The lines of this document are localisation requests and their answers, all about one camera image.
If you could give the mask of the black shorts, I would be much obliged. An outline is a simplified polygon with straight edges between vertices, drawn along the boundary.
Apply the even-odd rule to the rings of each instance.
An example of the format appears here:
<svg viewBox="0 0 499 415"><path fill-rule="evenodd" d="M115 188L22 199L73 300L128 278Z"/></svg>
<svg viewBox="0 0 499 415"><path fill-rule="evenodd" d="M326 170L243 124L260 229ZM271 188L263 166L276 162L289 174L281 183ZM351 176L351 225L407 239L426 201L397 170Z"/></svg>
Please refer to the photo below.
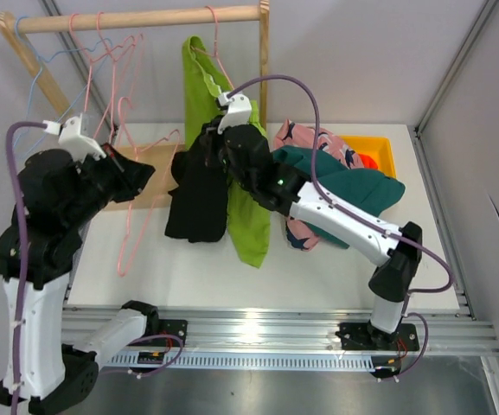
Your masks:
<svg viewBox="0 0 499 415"><path fill-rule="evenodd" d="M164 234L190 243L215 243L227 227L227 174L209 165L210 135L201 131L187 150L176 153L171 174L176 187L169 191L170 211Z"/></svg>

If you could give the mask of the pink hanger of teal shorts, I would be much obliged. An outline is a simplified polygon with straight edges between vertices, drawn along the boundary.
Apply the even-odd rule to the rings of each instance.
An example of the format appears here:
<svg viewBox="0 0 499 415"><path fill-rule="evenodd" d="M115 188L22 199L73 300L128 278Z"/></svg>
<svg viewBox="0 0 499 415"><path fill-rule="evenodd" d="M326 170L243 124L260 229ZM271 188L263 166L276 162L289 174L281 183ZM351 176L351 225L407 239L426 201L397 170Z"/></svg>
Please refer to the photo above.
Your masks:
<svg viewBox="0 0 499 415"><path fill-rule="evenodd" d="M115 126L115 108L120 107L121 99L118 99L118 93L120 87L123 84L126 71L131 65L131 60L134 54L137 52L138 45L141 45L141 50L144 50L144 34L142 32L136 35L127 36L121 43L109 47L106 40L103 38L101 31L101 17L104 15L103 11L100 11L96 17L96 29L100 40L105 46L105 53L101 56L101 59L110 59L112 62L112 84L111 84L111 97L103 112L102 118L99 125L95 131L95 138L98 138L103 129L104 123L109 121L109 134L106 140L111 142L115 137L115 133L118 128Z"/></svg>

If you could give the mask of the pink patterned shorts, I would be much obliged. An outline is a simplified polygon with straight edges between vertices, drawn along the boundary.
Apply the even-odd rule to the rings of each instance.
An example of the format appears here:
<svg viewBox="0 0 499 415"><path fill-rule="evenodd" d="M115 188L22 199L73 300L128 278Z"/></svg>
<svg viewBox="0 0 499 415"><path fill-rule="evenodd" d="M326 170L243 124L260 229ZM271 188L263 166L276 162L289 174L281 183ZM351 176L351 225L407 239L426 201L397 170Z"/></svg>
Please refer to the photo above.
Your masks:
<svg viewBox="0 0 499 415"><path fill-rule="evenodd" d="M285 163L290 162L298 169L310 171L310 151L314 143L313 127L296 124L286 119L272 142L273 152ZM321 128L318 133L317 149L330 154L336 162L326 168L317 167L318 175L327 175L344 169L364 168L360 157L349 145L331 131ZM308 252L319 242L317 231L301 220L288 217L285 220L285 233L291 247Z"/></svg>

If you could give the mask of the pink hanger of patterned shorts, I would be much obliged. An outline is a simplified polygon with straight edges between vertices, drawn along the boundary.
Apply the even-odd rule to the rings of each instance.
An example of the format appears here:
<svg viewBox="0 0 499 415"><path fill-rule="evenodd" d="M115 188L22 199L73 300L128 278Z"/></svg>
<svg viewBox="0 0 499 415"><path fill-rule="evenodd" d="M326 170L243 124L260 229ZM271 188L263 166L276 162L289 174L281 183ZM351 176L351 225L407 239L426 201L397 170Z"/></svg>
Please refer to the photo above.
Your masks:
<svg viewBox="0 0 499 415"><path fill-rule="evenodd" d="M112 143L118 133L118 126L115 124L115 108L118 108L117 112L120 112L120 106L124 100L123 98L117 99L118 90L125 77L125 71L130 66L131 58L136 53L138 44L144 42L144 35L129 35L120 43L112 43L102 34L102 18L105 14L106 13L103 11L96 14L95 30L98 33L99 40L92 48L85 48L75 34L74 20L80 18L79 14L72 14L69 18L68 32L78 47L78 51L87 59L88 64L83 112L89 112L90 102L93 100L95 108L100 115L99 124L94 132L94 137L97 138L99 132L105 126L109 132L107 141ZM109 61L112 64L112 84L111 98L106 106L103 107L103 104L97 100L99 89L96 85L95 75L104 66L106 61Z"/></svg>

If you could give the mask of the orange shorts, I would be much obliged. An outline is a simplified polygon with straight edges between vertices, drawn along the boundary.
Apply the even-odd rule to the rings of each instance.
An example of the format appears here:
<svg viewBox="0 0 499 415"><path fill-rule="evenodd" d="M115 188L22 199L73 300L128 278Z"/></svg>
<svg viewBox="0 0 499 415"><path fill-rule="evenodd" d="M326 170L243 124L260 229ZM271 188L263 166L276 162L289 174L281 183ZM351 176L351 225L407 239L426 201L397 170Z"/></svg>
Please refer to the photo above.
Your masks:
<svg viewBox="0 0 499 415"><path fill-rule="evenodd" d="M371 156L366 155L366 154L360 154L359 157L361 159L361 162L362 162L362 165L364 168L374 169L374 170L379 169L377 162Z"/></svg>

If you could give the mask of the dark teal shorts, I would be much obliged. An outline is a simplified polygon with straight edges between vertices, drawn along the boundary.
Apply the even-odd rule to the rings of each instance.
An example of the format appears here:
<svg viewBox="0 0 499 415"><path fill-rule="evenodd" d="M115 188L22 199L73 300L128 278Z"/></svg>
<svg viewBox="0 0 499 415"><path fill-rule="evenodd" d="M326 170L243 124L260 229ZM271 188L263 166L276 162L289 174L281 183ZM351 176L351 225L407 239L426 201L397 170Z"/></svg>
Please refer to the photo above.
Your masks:
<svg viewBox="0 0 499 415"><path fill-rule="evenodd" d="M379 170L363 167L349 169L323 150L317 152L316 174L318 181L334 195L373 216L398 203L406 191L402 182L385 176ZM313 249L320 239L342 249L349 247L323 229L293 217L286 219L285 229L291 246L304 252Z"/></svg>

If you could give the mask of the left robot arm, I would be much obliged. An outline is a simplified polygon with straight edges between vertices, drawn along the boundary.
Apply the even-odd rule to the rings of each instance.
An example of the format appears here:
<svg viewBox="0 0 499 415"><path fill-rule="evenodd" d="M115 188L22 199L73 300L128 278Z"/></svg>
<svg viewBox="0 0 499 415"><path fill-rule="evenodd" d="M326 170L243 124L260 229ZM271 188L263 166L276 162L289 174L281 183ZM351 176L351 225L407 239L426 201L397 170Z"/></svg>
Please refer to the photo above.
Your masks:
<svg viewBox="0 0 499 415"><path fill-rule="evenodd" d="M1 405L26 402L32 414L64 412L88 396L102 366L123 347L158 339L157 307L131 300L84 341L61 340L63 301L82 229L108 203L135 199L154 171L105 144L102 156L83 161L66 150L38 152L15 174L20 201L0 236L11 320Z"/></svg>

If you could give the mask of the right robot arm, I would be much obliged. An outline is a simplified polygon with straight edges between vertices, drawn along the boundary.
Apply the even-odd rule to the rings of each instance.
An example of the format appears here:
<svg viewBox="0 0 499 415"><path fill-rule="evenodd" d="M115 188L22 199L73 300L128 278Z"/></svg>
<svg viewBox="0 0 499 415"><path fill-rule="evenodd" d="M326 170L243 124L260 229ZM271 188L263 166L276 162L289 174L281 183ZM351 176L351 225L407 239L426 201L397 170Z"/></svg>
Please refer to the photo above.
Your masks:
<svg viewBox="0 0 499 415"><path fill-rule="evenodd" d="M396 342L422 258L422 228L411 221L397 227L364 212L302 170L274 160L256 127L221 128L220 121L204 124L198 136L205 164L224 169L261 207L318 227L363 254L375 267L368 282L374 293L368 341L380 349Z"/></svg>

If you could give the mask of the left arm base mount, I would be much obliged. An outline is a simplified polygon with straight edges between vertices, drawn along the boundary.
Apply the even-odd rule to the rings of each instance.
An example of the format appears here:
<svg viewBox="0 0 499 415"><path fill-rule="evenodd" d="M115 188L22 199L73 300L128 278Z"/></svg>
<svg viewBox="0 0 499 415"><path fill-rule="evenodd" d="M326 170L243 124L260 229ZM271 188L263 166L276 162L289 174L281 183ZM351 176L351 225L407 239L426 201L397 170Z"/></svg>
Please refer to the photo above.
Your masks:
<svg viewBox="0 0 499 415"><path fill-rule="evenodd" d="M158 335L175 335L183 342L186 341L188 333L188 321L179 319L163 319L159 322ZM177 347L178 342L170 338L151 339L143 342L144 345L157 348Z"/></svg>

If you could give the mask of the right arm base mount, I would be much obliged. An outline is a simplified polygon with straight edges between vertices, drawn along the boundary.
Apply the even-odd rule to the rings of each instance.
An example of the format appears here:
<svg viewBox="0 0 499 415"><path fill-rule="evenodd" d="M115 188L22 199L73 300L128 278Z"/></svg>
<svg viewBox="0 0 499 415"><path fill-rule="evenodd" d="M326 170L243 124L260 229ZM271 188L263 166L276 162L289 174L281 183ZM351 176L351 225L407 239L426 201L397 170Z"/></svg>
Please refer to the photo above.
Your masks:
<svg viewBox="0 0 499 415"><path fill-rule="evenodd" d="M411 323L400 323L392 334L388 334L374 328L370 322L341 322L335 336L346 351L396 352L399 346L410 352L419 351L417 329Z"/></svg>

